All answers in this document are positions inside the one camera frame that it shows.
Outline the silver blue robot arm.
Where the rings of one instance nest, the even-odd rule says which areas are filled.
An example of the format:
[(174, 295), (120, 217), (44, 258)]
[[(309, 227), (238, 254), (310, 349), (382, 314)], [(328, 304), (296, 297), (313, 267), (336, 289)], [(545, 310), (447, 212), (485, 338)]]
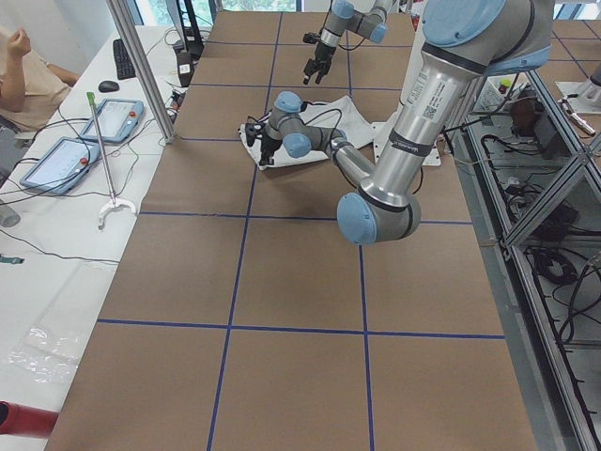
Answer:
[(381, 43), (388, 31), (386, 21), (392, 5), (393, 1), (377, 0), (368, 12), (360, 12), (349, 1), (332, 1), (319, 32), (303, 36), (303, 43), (316, 47), (314, 56), (305, 64), (302, 82), (308, 85), (315, 75), (315, 83), (320, 84), (330, 71), (333, 56), (346, 31), (363, 40)]
[(276, 98), (270, 117), (254, 126), (261, 161), (279, 148), (292, 158), (324, 152), (355, 192), (337, 206), (337, 223), (355, 244), (395, 241), (420, 222), (410, 184), (469, 82), (543, 66), (550, 54), (551, 1), (429, 1), (421, 15), (423, 66), (376, 163), (344, 132), (306, 124), (293, 92)]

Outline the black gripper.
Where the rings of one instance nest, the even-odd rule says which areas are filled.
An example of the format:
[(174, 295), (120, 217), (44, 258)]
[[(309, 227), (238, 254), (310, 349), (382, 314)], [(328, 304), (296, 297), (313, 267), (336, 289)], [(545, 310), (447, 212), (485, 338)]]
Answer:
[(283, 141), (280, 133), (268, 122), (264, 125), (261, 134), (261, 166), (273, 166), (274, 154), (281, 147)]
[(319, 85), (322, 79), (329, 74), (331, 61), (336, 48), (319, 41), (316, 45), (315, 57), (309, 58), (303, 69), (303, 80), (308, 85), (312, 76), (316, 74), (315, 83)]

